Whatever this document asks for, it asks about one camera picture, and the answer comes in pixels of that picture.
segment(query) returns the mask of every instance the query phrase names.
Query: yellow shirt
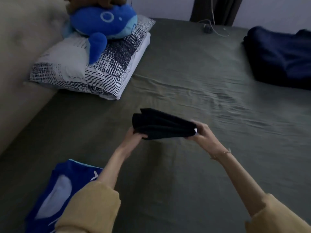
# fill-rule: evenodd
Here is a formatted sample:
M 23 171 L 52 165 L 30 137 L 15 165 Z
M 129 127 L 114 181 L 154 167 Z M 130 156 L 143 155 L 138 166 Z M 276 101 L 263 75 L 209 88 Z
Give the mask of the yellow shirt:
M 247 233 L 306 233 L 311 227 L 273 195 L 266 207 L 245 223 Z M 56 223 L 57 233 L 111 233 L 121 201 L 119 193 L 99 181 L 78 191 Z

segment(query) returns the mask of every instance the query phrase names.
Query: blue plush fin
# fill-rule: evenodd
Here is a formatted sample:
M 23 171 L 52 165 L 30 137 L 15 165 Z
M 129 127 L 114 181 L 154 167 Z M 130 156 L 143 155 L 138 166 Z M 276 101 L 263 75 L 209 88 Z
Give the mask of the blue plush fin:
M 106 49 L 107 38 L 102 33 L 94 33 L 88 38 L 88 52 L 90 56 L 89 64 L 92 65 L 98 61 L 100 55 Z
M 70 21 L 69 20 L 66 21 L 66 23 L 62 27 L 62 36 L 63 36 L 63 38 L 65 39 L 65 38 L 69 37 L 69 35 L 72 34 L 74 31 L 75 31 L 75 29 L 71 25 Z

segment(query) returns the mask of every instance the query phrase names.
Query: bed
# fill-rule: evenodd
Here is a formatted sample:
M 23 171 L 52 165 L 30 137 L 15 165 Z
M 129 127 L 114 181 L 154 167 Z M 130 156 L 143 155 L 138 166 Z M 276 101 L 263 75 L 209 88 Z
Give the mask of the bed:
M 0 157 L 0 230 L 23 221 L 59 162 L 104 167 L 140 108 L 206 122 L 254 177 L 311 223 L 311 91 L 256 82 L 241 42 L 157 19 L 119 101 L 61 90 Z M 246 209 L 223 168 L 185 139 L 142 141 L 121 169 L 114 232 L 243 232 Z

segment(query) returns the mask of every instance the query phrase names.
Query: forearm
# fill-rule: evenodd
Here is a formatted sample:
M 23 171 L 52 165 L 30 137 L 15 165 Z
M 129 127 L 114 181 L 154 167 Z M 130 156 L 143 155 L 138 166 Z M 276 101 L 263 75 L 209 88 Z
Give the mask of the forearm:
M 122 154 L 121 150 L 116 149 L 97 180 L 114 189 L 124 160 L 125 156 Z
M 254 216 L 265 207 L 265 192 L 242 167 L 231 153 L 219 157 L 220 164 L 227 172 L 250 216 Z

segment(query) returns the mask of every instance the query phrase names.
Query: patterned pillow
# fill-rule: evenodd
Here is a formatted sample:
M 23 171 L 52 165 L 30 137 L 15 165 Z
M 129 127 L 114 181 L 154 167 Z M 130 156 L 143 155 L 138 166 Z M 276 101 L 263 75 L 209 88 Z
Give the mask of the patterned pillow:
M 46 86 L 117 98 L 131 70 L 131 57 L 155 21 L 138 15 L 134 31 L 108 41 L 99 60 L 89 65 L 86 38 L 73 33 L 47 50 L 34 64 L 29 81 Z

